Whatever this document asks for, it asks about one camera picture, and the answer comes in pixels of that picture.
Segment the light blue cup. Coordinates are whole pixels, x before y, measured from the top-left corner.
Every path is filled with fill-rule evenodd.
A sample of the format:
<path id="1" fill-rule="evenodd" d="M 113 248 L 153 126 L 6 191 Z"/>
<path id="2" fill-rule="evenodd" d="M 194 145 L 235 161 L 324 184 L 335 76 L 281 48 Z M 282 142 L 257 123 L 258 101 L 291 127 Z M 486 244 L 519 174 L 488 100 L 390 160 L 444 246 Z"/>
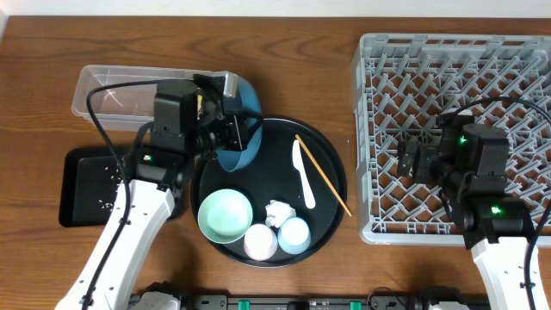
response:
<path id="1" fill-rule="evenodd" d="M 300 254 L 311 244 L 308 224 L 298 217 L 286 220 L 278 230 L 278 244 L 288 254 Z"/>

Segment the wooden chopstick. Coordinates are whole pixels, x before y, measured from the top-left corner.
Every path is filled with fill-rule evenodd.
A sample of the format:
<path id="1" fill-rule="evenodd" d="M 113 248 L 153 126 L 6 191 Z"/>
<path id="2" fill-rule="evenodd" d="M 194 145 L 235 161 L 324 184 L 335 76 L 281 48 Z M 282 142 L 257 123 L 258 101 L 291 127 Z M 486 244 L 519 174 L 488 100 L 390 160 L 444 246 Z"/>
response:
<path id="1" fill-rule="evenodd" d="M 299 141 L 299 144 L 300 146 L 302 147 L 302 149 L 305 151 L 306 155 L 310 158 L 311 162 L 313 163 L 314 167 L 316 168 L 316 170 L 318 171 L 318 173 L 321 175 L 321 177 L 324 179 L 326 185 L 328 186 L 328 188 L 331 190 L 332 194 L 337 198 L 337 201 L 339 202 L 339 204 L 343 207 L 344 209 L 344 212 L 349 216 L 349 217 L 352 217 L 352 213 L 351 211 L 348 209 L 347 205 L 345 204 L 344 200 L 341 198 L 340 194 L 337 192 L 337 190 L 335 189 L 335 187 L 333 186 L 333 184 L 331 183 L 331 181 L 329 180 L 329 178 L 327 177 L 327 175 L 325 174 L 325 172 L 322 170 L 322 168 L 320 167 L 318 161 L 315 159 L 315 157 L 312 155 L 312 153 L 310 152 L 310 150 L 308 149 L 308 147 L 306 146 L 305 142 L 302 140 L 302 138 L 296 134 L 295 135 L 295 138 Z"/>

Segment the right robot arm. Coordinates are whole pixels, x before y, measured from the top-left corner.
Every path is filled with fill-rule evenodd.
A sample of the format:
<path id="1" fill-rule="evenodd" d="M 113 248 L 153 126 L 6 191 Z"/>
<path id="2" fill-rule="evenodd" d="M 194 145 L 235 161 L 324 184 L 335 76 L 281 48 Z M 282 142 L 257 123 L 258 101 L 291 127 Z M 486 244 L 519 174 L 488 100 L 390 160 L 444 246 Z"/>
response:
<path id="1" fill-rule="evenodd" d="M 417 137 L 399 142 L 398 173 L 439 187 L 446 215 L 472 253 L 492 309 L 547 309 L 529 209 L 505 191 L 506 131 L 452 110 L 439 115 L 438 126 L 442 134 L 435 145 Z"/>

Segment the yellow snack wrapper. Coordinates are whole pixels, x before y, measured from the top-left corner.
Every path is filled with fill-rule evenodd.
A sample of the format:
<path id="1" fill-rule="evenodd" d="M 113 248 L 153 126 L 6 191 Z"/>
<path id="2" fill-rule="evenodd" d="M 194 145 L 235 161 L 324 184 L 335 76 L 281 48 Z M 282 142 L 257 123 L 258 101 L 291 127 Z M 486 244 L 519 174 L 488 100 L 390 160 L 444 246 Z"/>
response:
<path id="1" fill-rule="evenodd" d="M 199 120 L 202 116 L 202 102 L 203 96 L 197 95 L 197 120 Z"/>

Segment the pink cup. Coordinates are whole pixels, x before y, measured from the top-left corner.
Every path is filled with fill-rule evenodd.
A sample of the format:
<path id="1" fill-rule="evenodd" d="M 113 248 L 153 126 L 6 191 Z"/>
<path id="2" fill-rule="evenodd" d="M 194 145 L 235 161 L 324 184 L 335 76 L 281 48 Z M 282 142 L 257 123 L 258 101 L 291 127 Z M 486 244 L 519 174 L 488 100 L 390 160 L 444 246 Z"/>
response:
<path id="1" fill-rule="evenodd" d="M 264 224 L 252 225 L 245 233 L 245 253 L 255 261 L 271 258 L 276 253 L 277 247 L 275 232 Z"/>

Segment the dark blue bowl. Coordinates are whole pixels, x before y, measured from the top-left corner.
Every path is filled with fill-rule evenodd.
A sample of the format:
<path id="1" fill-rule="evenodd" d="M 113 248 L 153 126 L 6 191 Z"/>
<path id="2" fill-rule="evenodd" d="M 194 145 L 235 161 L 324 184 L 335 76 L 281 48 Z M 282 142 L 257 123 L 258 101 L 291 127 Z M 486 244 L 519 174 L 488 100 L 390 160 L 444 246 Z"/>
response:
<path id="1" fill-rule="evenodd" d="M 229 102 L 236 102 L 239 108 L 244 108 L 245 110 L 258 114 L 262 113 L 261 103 L 256 91 L 253 86 L 242 77 L 238 78 L 236 97 L 229 99 Z M 244 151 L 217 151 L 220 166 L 225 171 L 234 172 L 240 170 L 250 164 L 256 157 L 263 136 L 263 126 L 258 125 L 259 121 L 260 120 L 257 118 L 247 119 L 247 129 L 245 132 L 249 134 L 249 141 Z"/>

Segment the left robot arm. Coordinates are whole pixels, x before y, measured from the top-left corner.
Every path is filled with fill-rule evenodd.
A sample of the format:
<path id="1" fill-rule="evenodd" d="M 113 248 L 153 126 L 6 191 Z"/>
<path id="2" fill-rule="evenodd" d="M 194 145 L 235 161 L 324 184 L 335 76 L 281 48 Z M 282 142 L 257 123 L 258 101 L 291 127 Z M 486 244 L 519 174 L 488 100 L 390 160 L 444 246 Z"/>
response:
<path id="1" fill-rule="evenodd" d="M 220 152 L 256 150 L 263 116 L 256 91 L 229 71 L 157 79 L 153 119 L 125 157 L 110 153 L 121 174 L 107 224 L 58 309 L 180 309 L 185 300 L 161 283 L 133 287 L 162 225 L 173 214 L 195 163 Z"/>

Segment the pile of white rice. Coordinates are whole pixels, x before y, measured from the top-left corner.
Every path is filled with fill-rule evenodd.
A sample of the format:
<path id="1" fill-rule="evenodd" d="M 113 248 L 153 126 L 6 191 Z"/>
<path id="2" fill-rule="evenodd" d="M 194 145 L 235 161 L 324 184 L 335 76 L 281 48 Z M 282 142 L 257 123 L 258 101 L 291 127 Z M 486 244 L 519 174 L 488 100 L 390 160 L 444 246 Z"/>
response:
<path id="1" fill-rule="evenodd" d="M 105 167 L 101 170 L 99 181 L 100 197 L 98 203 L 101 209 L 110 211 L 115 204 L 119 184 L 121 183 L 120 170 L 116 167 Z"/>

